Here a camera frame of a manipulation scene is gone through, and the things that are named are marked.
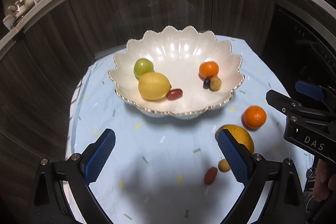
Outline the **person's right hand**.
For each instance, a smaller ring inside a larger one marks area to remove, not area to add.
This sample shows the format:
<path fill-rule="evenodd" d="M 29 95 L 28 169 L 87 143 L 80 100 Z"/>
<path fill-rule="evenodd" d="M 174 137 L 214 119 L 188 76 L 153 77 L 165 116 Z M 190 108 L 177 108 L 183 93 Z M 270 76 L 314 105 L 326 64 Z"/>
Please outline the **person's right hand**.
<path fill-rule="evenodd" d="M 335 191 L 335 173 L 332 173 L 329 165 L 319 160 L 316 169 L 313 198 L 317 202 L 326 200 L 331 191 Z"/>

